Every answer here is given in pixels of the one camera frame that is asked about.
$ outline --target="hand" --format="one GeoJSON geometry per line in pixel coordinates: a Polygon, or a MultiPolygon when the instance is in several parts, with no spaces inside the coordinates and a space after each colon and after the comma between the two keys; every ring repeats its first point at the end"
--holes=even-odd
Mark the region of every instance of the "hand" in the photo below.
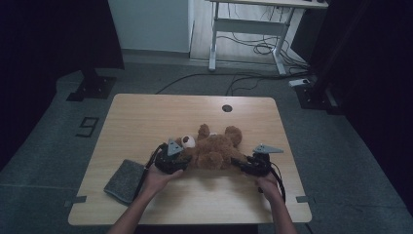
{"type": "Polygon", "coordinates": [[[154,196],[158,192],[162,191],[168,182],[172,179],[180,177],[183,174],[182,170],[174,172],[172,175],[161,172],[155,165],[149,168],[148,176],[146,177],[143,185],[143,192],[149,193],[154,196]]]}
{"type": "Polygon", "coordinates": [[[255,184],[262,189],[265,198],[270,202],[276,202],[282,199],[282,195],[279,191],[279,186],[276,178],[273,174],[268,173],[265,176],[258,177],[255,180],[255,184]]]}

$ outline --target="teddy bear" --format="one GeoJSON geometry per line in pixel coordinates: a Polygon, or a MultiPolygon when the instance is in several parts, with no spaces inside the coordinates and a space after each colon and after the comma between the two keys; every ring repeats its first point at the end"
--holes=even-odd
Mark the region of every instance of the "teddy bear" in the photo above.
{"type": "Polygon", "coordinates": [[[239,160],[244,157],[237,149],[242,139],[241,130],[235,126],[227,127],[224,135],[218,135],[212,134],[207,124],[202,124],[197,139],[184,136],[176,140],[184,148],[178,159],[192,158],[191,168],[226,170],[231,167],[231,157],[239,160]]]}

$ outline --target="wooden table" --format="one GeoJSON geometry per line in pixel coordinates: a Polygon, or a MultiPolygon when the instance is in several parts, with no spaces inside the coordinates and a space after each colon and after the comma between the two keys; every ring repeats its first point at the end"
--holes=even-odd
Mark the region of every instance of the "wooden table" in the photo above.
{"type": "Polygon", "coordinates": [[[216,33],[223,32],[238,32],[249,34],[261,34],[279,36],[277,47],[273,50],[272,55],[276,62],[277,70],[280,75],[286,75],[283,66],[283,59],[281,55],[282,44],[288,32],[289,25],[296,8],[302,9],[326,9],[328,4],[324,1],[322,3],[317,0],[208,0],[216,3],[215,15],[212,28],[212,43],[209,51],[209,65],[210,71],[215,70],[216,64],[216,33]],[[284,22],[261,21],[261,20],[245,20],[245,19],[221,19],[218,17],[219,3],[235,3],[235,4],[249,4],[249,5],[264,5],[274,7],[288,7],[291,10],[284,22]]]}
{"type": "MultiPolygon", "coordinates": [[[[294,222],[312,218],[276,103],[268,97],[116,95],[73,204],[72,225],[112,224],[127,208],[103,192],[124,159],[145,164],[151,152],[170,137],[196,136],[200,125],[223,134],[227,126],[243,131],[239,150],[246,155],[260,143],[283,149],[271,160],[282,172],[286,206],[294,222]],[[231,105],[224,112],[223,105],[231,105]]],[[[169,183],[149,204],[141,224],[251,224],[272,222],[270,207],[253,177],[238,169],[189,169],[169,183]]]]}

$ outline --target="round hole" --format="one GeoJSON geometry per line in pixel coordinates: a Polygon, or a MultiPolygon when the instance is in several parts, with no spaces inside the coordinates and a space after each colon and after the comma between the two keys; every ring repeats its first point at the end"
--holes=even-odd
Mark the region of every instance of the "round hole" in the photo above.
{"type": "Polygon", "coordinates": [[[222,110],[225,112],[231,112],[232,111],[232,106],[231,105],[223,105],[222,110]]]}

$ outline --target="metal frame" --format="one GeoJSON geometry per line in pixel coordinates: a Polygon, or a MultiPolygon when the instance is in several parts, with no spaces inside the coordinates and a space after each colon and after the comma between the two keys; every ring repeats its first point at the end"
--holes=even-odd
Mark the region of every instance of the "metal frame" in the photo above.
{"type": "Polygon", "coordinates": [[[288,14],[288,18],[284,22],[266,22],[266,21],[254,21],[244,19],[220,19],[218,17],[219,2],[216,2],[215,15],[213,18],[212,27],[212,44],[209,52],[209,67],[210,71],[214,71],[216,66],[216,32],[240,32],[249,34],[262,34],[280,36],[280,40],[277,47],[273,50],[273,58],[276,62],[277,69],[280,75],[286,75],[285,68],[283,66],[283,59],[281,56],[282,44],[285,40],[286,33],[289,29],[292,16],[295,8],[291,8],[288,14]]]}

